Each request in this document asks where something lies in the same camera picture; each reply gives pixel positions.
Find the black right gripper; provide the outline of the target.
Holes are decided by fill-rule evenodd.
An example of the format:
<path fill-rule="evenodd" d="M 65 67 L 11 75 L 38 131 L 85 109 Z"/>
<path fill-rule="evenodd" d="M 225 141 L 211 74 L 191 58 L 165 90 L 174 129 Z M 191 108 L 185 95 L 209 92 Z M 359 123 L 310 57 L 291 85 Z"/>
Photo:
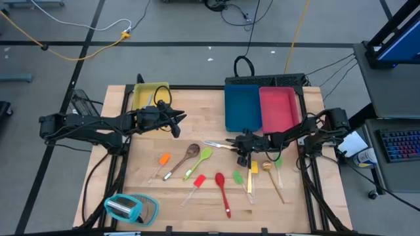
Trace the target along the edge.
<path fill-rule="evenodd" d="M 268 136 L 253 134 L 249 129 L 244 129 L 243 134 L 238 137 L 226 138 L 225 140 L 232 145 L 237 145 L 234 151 L 239 156 L 247 156 L 248 153 L 252 152 L 267 152 L 271 148 Z"/>

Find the dark grey desk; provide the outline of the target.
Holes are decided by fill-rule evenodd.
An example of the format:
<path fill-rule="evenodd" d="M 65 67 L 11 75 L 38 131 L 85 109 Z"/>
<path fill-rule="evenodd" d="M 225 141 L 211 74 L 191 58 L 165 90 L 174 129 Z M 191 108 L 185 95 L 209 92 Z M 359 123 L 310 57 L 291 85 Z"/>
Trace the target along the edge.
<path fill-rule="evenodd" d="M 420 130 L 420 120 L 369 119 L 365 122 L 365 135 L 375 150 L 382 185 L 395 193 L 420 193 L 420 161 L 389 163 L 379 130 Z"/>

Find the orange spatula clear handle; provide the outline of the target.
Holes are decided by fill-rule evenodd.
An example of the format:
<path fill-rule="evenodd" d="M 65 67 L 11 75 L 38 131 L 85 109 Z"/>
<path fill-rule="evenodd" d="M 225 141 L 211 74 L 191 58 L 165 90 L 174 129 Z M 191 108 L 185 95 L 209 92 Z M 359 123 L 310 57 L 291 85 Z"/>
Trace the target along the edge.
<path fill-rule="evenodd" d="M 162 155 L 162 157 L 158 161 L 158 163 L 159 163 L 158 168 L 156 169 L 156 171 L 153 173 L 153 175 L 150 177 L 150 179 L 147 182 L 148 185 L 152 184 L 152 182 L 154 181 L 154 179 L 158 175 L 158 172 L 162 169 L 163 166 L 165 166 L 167 164 L 170 157 L 171 157 L 170 153 L 164 153 Z"/>

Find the green silicone spoon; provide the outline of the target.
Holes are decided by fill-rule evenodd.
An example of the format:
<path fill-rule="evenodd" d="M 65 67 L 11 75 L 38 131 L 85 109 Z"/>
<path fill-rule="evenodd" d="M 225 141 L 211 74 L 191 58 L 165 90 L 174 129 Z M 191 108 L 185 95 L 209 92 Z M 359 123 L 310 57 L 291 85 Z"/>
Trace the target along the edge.
<path fill-rule="evenodd" d="M 198 161 L 193 165 L 193 167 L 191 167 L 186 174 L 184 175 L 182 181 L 186 181 L 187 179 L 189 179 L 189 177 L 192 175 L 192 173 L 197 169 L 197 167 L 201 164 L 201 162 L 203 162 L 206 159 L 209 159 L 210 156 L 212 155 L 213 150 L 210 147 L 206 147 L 204 148 L 201 153 L 200 153 L 200 157 L 198 159 Z"/>

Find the gold metal spoon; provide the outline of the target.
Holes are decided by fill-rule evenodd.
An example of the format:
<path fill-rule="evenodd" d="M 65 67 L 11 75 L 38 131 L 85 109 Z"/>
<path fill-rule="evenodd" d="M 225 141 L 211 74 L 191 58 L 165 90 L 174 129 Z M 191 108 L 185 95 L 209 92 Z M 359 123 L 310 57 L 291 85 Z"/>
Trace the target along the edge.
<path fill-rule="evenodd" d="M 262 169 L 269 175 L 269 177 L 270 177 L 270 180 L 271 180 L 271 182 L 272 182 L 272 184 L 273 184 L 273 186 L 274 186 L 274 189 L 276 190 L 276 193 L 278 194 L 278 196 L 279 196 L 279 198 L 280 198 L 280 200 L 281 200 L 281 202 L 284 204 L 285 203 L 285 200 L 284 200 L 284 198 L 283 198 L 283 195 L 282 195 L 282 193 L 281 193 L 281 190 L 280 190 L 280 188 L 278 187 L 278 185 L 276 184 L 276 181 L 275 181 L 275 179 L 274 179 L 274 177 L 273 177 L 273 175 L 272 175 L 272 173 L 271 173 L 271 170 L 272 170 L 272 167 L 273 167 L 273 164 L 272 163 L 270 163 L 270 162 L 264 162 L 263 164 L 262 164 Z"/>

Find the red spatula clear handle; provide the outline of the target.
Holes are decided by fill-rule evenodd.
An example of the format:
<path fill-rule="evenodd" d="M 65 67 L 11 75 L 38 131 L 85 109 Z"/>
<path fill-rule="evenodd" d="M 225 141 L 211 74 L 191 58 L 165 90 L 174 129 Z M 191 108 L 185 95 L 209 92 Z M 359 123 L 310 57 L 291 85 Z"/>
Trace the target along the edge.
<path fill-rule="evenodd" d="M 201 187 L 202 183 L 206 180 L 206 177 L 202 174 L 200 174 L 196 180 L 194 181 L 194 186 L 192 188 L 192 191 L 186 196 L 186 198 L 183 200 L 183 202 L 180 205 L 180 208 L 183 208 L 187 202 L 192 198 L 193 194 Z"/>

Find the black aluminium table frame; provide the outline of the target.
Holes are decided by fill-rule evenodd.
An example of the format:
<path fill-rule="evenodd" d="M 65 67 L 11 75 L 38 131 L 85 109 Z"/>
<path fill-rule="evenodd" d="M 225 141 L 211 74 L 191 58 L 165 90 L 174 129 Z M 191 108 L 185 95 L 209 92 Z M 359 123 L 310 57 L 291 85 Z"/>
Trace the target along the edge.
<path fill-rule="evenodd" d="M 166 181 L 163 177 L 184 157 L 190 144 L 203 145 L 202 141 L 223 143 L 233 134 L 224 125 L 224 89 L 199 85 L 172 86 L 173 108 L 184 111 L 187 116 L 180 123 L 179 138 L 168 132 L 154 130 L 133 136 L 129 151 L 128 167 L 121 191 L 143 193 L 159 203 L 159 212 L 151 226 L 153 231 L 204 232 L 259 232 L 266 228 L 272 233 L 308 233 L 322 227 L 320 209 L 303 186 L 301 173 L 296 167 L 298 147 L 292 143 L 283 151 L 281 167 L 283 204 L 274 189 L 269 175 L 260 171 L 256 176 L 256 198 L 251 205 L 241 186 L 233 180 L 232 173 L 247 170 L 236 162 L 236 154 L 227 149 L 215 148 L 212 156 L 201 162 L 186 181 L 186 172 L 197 159 L 186 160 Z M 151 185 L 147 182 L 158 168 L 164 153 L 170 153 L 167 164 L 158 172 Z M 231 210 L 228 218 L 222 193 L 215 182 L 215 174 L 222 173 L 224 190 Z M 194 181 L 200 175 L 206 180 L 193 194 L 187 204 L 181 203 L 192 191 Z"/>

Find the black perforated computer box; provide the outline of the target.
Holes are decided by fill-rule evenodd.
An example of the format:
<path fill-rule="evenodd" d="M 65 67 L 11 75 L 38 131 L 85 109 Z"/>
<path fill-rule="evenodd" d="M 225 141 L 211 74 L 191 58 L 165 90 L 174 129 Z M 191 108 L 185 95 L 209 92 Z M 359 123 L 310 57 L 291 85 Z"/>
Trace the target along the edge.
<path fill-rule="evenodd" d="M 306 83 L 305 74 L 260 75 L 227 77 L 226 85 L 258 85 L 259 87 L 301 87 Z"/>

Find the green spatula clear handle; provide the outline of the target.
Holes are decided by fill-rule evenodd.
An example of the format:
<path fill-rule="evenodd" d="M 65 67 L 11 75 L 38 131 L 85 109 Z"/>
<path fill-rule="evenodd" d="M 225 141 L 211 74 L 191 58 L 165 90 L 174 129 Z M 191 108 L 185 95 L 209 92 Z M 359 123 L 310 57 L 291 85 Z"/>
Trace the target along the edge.
<path fill-rule="evenodd" d="M 277 172 L 277 177 L 278 177 L 278 186 L 280 189 L 282 189 L 284 187 L 283 181 L 282 181 L 282 176 L 281 176 L 281 167 L 283 165 L 283 158 L 280 157 L 276 162 L 275 162 L 275 167 L 276 167 L 276 172 Z"/>
<path fill-rule="evenodd" d="M 242 178 L 240 172 L 239 171 L 235 171 L 235 172 L 232 173 L 232 176 L 233 176 L 233 179 L 234 179 L 235 183 L 237 185 L 239 185 L 239 186 L 242 187 L 242 189 L 243 189 L 246 197 L 248 198 L 249 203 L 251 205 L 253 205 L 254 204 L 254 200 L 253 200 L 251 194 L 247 192 L 247 187 L 244 184 L 244 181 L 243 181 L 243 178 Z"/>

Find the black chair base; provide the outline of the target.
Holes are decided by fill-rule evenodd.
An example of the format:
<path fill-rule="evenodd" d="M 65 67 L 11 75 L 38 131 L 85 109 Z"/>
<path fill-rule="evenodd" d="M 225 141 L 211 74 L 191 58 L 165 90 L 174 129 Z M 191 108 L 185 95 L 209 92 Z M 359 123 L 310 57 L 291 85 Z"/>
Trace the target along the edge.
<path fill-rule="evenodd" d="M 11 108 L 11 103 L 6 101 L 0 101 L 0 119 L 3 119 L 6 116 L 11 116 L 13 110 Z"/>

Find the yellow spatula clear handle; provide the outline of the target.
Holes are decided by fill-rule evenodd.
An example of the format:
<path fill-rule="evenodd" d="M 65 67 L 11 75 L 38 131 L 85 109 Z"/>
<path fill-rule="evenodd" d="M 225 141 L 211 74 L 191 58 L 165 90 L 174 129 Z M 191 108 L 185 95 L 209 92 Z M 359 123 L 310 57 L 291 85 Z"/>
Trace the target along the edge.
<path fill-rule="evenodd" d="M 259 168 L 258 168 L 258 162 L 257 161 L 252 161 L 251 162 L 251 196 L 252 198 L 255 198 L 256 196 L 256 176 L 259 173 Z"/>

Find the white bottle blue label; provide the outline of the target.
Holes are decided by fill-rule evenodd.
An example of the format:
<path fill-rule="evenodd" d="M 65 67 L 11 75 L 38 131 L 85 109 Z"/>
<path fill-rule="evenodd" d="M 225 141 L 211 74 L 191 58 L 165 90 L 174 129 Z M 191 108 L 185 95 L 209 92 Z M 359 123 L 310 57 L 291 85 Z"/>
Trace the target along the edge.
<path fill-rule="evenodd" d="M 377 164 L 375 150 L 371 147 L 358 152 L 352 158 L 354 164 L 360 168 L 372 167 Z"/>

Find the red silicone spoon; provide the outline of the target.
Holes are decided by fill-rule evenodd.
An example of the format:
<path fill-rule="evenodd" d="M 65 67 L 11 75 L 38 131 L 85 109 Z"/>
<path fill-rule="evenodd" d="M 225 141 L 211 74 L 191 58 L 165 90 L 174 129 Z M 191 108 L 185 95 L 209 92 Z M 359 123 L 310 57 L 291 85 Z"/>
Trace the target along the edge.
<path fill-rule="evenodd" d="M 224 183 L 225 183 L 225 179 L 224 179 L 224 175 L 220 172 L 215 174 L 215 182 L 216 184 L 219 186 L 220 191 L 222 193 L 222 198 L 223 198 L 223 202 L 224 202 L 224 208 L 226 211 L 226 215 L 228 218 L 231 218 L 231 210 L 228 204 L 228 200 L 226 198 L 226 194 L 225 194 L 225 190 L 224 190 Z"/>

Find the grey blue floor bar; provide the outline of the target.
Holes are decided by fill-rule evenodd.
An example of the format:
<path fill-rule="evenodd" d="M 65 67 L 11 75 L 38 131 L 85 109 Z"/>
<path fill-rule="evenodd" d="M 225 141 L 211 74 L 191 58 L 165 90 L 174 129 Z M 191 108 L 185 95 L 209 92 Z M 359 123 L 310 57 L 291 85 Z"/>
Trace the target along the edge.
<path fill-rule="evenodd" d="M 33 5 L 41 6 L 46 4 L 57 4 L 61 7 L 65 5 L 63 0 L 0 0 L 3 4 L 8 5 L 9 7 L 15 7 L 17 5 Z"/>
<path fill-rule="evenodd" d="M 0 73 L 0 82 L 5 81 L 23 81 L 31 83 L 33 81 L 33 77 L 29 73 Z"/>

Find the brown wooden spoon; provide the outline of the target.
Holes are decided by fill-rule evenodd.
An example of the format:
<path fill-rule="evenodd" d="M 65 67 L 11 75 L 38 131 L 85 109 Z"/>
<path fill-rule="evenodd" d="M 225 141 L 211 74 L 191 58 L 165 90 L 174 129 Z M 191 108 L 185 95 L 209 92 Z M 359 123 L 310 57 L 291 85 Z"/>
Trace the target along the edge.
<path fill-rule="evenodd" d="M 198 144 L 190 144 L 184 157 L 163 177 L 163 181 L 168 180 L 186 160 L 197 157 L 199 153 L 200 146 Z"/>

